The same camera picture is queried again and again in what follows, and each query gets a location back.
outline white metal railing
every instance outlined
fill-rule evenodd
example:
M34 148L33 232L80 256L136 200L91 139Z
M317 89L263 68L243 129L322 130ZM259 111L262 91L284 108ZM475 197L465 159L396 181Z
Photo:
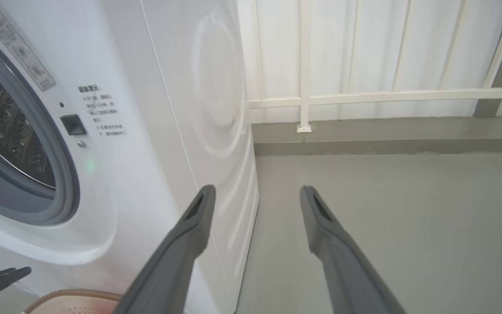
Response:
M492 88L492 82L495 79L499 65L502 61L502 35L496 47L494 57L490 64L484 84L481 88L470 89L444 89L444 84L448 80L448 76L452 68L452 60L454 60L457 50L457 35L464 24L466 16L466 1L461 0L454 30L452 32L451 41L449 43L444 67L441 72L440 83L436 90L416 90L416 91L397 91L396 85L400 79L401 65L404 63L403 47L408 41L408 26L411 21L411 6L416 0L408 0L406 7L406 15L402 28L402 38L400 39L400 48L398 51L398 59L394 70L394 79L391 92L370 92L370 93L353 93L354 75L355 75L355 58L357 57L357 41L359 34L359 16L361 12L362 0L357 0L355 12L354 38L352 43L352 54L350 60L350 73L348 80L348 93L337 95L311 96L310 80L311 80L311 0L301 0L301 60L300 60L300 97L291 98L270 98L265 99L265 79L263 77L263 62L261 60L261 40L259 34L259 24L257 18L257 3L252 0L254 14L255 41L257 42L257 58L258 58L258 74L259 74L259 90L261 99L251 100L251 108L271 108L271 107L288 107L299 106L299 125L298 133L309 133L311 127L309 125L309 106L315 105L330 105L330 104L345 104L345 103L368 103L368 102L396 102L396 101L429 101L429 100L446 100L446 99L502 99L502 88Z

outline washing machine door opening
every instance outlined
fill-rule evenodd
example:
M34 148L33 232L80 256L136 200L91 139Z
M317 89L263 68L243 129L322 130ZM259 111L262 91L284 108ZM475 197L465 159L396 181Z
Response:
M34 88L0 50L0 214L50 225L74 215L78 179L64 140Z

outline washing machine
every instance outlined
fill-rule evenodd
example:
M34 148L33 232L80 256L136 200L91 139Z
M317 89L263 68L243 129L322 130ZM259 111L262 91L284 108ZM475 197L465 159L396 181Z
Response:
M186 310L233 313L259 201L237 4L0 0L0 270L122 294L217 188Z

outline laundry basket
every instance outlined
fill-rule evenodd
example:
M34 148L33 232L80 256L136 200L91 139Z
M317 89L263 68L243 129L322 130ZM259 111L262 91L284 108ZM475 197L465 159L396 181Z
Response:
M46 294L22 314L111 314L119 294L95 290L66 289Z

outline black square latch hole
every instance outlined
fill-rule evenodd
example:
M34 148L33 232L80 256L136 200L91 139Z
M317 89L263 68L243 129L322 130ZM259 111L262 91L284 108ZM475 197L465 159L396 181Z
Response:
M67 115L62 116L61 121L67 130L69 135L82 135L86 134L84 127L82 126L82 122L80 122L80 118L78 115Z

